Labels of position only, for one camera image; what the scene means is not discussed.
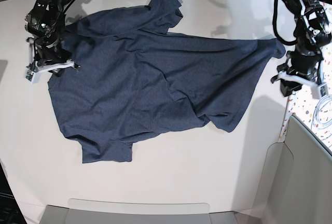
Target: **white table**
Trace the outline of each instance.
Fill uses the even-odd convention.
[[[81,163],[81,146],[59,131],[44,74],[24,78],[29,33],[24,17],[36,0],[0,3],[0,159],[27,221],[40,220],[47,204],[71,198],[125,203],[208,203],[210,212],[252,207],[268,147],[278,141],[287,99],[270,78],[284,59],[271,59],[252,101],[232,133],[213,124],[162,134],[133,146],[131,163]],[[77,0],[68,22],[150,0]],[[229,39],[271,37],[273,0],[182,0],[183,20],[171,31]],[[293,39],[293,15],[279,6],[281,36]]]

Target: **wrinkled fabric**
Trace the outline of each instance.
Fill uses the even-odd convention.
[[[285,53],[276,39],[167,33],[183,17],[180,6],[151,0],[67,26],[63,48],[81,70],[52,76],[49,92],[61,132],[82,145],[83,163],[129,162],[133,143],[210,121],[233,131],[267,62]]]

